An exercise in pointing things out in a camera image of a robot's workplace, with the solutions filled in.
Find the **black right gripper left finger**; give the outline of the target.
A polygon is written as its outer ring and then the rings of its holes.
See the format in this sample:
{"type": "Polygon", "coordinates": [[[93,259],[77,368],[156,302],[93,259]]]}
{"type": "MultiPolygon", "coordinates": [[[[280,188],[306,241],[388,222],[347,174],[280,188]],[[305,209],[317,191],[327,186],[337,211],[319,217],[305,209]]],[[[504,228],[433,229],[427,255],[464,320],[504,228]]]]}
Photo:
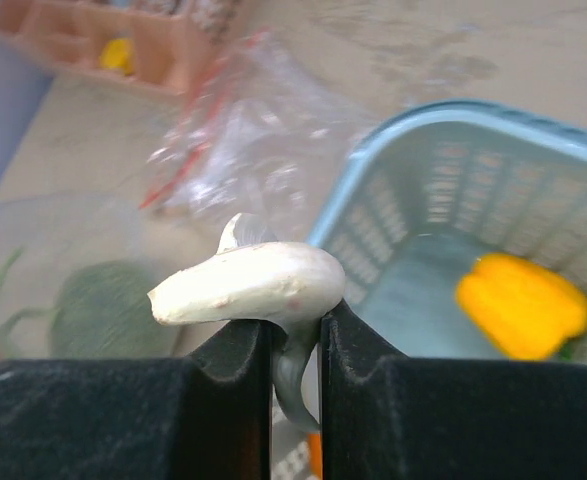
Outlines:
{"type": "Polygon", "coordinates": [[[272,330],[182,358],[0,362],[0,479],[266,479],[272,330]]]}

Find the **light blue plastic basket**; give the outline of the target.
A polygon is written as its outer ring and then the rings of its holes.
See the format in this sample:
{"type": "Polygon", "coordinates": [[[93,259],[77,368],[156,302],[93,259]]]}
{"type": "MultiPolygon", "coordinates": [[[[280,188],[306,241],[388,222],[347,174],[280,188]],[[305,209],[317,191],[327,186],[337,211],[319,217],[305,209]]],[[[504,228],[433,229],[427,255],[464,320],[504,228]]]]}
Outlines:
{"type": "MultiPolygon", "coordinates": [[[[401,352],[496,359],[456,286],[503,251],[587,294],[587,132],[481,101],[410,110],[353,150],[308,240],[340,261],[347,303],[401,352]]],[[[560,356],[587,364],[587,333],[560,356]]]]}

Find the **white garlic bulbs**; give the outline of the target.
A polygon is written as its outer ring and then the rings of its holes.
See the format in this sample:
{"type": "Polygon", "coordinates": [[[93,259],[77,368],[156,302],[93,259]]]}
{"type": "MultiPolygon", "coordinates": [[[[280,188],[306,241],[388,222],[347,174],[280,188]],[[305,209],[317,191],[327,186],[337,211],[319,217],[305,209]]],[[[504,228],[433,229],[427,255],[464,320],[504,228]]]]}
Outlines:
{"type": "Polygon", "coordinates": [[[298,428],[316,433],[320,424],[305,405],[302,380],[320,320],[343,300],[345,286],[334,256],[303,242],[279,241],[259,216],[238,213],[213,256],[167,277],[148,298],[162,325],[259,320],[279,327],[285,340],[272,354],[279,406],[298,428]]]}

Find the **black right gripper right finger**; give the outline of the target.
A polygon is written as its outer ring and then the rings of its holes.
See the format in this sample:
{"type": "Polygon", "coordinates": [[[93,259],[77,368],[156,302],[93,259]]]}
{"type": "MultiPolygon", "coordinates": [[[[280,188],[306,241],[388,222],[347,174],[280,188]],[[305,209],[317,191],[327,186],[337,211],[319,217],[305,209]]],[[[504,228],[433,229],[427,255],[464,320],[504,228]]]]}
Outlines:
{"type": "Polygon", "coordinates": [[[327,479],[587,479],[587,366],[404,355],[346,304],[321,322],[327,479]]]}

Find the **orange fruit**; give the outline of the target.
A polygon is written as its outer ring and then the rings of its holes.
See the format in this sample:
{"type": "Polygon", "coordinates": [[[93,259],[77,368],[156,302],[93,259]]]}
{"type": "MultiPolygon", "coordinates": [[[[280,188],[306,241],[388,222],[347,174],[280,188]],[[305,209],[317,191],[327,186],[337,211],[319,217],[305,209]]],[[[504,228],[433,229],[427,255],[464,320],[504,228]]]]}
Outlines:
{"type": "Polygon", "coordinates": [[[587,331],[587,296],[532,261],[480,257],[455,292],[460,309],[507,357],[544,361],[587,331]]]}

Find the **green netted melon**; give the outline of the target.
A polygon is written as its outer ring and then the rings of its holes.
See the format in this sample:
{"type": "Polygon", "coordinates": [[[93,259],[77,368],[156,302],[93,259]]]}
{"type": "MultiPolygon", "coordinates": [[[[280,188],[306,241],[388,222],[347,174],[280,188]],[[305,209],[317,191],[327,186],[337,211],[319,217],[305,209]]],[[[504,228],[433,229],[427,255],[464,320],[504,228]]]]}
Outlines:
{"type": "MultiPolygon", "coordinates": [[[[25,249],[14,249],[0,266],[0,296],[11,268],[25,249]]],[[[0,354],[25,358],[12,334],[23,320],[47,322],[43,358],[128,359],[171,355],[177,327],[162,327],[148,292],[155,277],[141,263],[109,260],[74,270],[47,307],[25,306],[0,323],[0,354]]]]}

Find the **pink plastic file organizer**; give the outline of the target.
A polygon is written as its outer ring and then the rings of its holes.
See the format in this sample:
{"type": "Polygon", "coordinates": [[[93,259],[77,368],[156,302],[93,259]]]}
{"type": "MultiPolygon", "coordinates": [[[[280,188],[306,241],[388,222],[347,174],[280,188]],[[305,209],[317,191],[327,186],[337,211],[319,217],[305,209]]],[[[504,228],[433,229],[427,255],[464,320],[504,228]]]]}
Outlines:
{"type": "Polygon", "coordinates": [[[33,61],[167,101],[186,99],[239,37],[254,1],[0,1],[0,39],[33,61]],[[135,73],[103,70],[106,42],[130,39],[135,73]]]}

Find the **clear zip bag orange zipper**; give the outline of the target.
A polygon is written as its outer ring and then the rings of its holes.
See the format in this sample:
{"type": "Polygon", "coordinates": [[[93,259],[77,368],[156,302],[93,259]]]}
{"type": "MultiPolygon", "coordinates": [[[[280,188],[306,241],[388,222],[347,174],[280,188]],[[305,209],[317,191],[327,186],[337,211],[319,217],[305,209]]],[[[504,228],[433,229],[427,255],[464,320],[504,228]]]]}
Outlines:
{"type": "MultiPolygon", "coordinates": [[[[84,266],[109,260],[139,262],[155,277],[155,286],[210,250],[183,224],[106,194],[44,195],[0,203],[0,266],[18,247],[25,251],[2,290],[0,323],[22,307],[51,305],[66,277],[84,266]]],[[[195,350],[212,334],[209,327],[177,328],[179,339],[169,356],[195,350]]],[[[43,358],[46,332],[46,321],[23,320],[12,339],[25,358],[43,358]]],[[[0,359],[11,358],[0,354],[0,359]]]]}

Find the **yellow block in organizer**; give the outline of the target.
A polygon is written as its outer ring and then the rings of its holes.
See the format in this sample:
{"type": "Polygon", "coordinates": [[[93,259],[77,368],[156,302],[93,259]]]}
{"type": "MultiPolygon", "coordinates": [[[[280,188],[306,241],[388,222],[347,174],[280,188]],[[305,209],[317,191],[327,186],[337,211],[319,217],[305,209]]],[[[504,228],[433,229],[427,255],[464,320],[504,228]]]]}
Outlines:
{"type": "Polygon", "coordinates": [[[132,43],[127,37],[107,41],[100,52],[98,61],[103,70],[118,72],[124,76],[135,73],[132,43]]]}

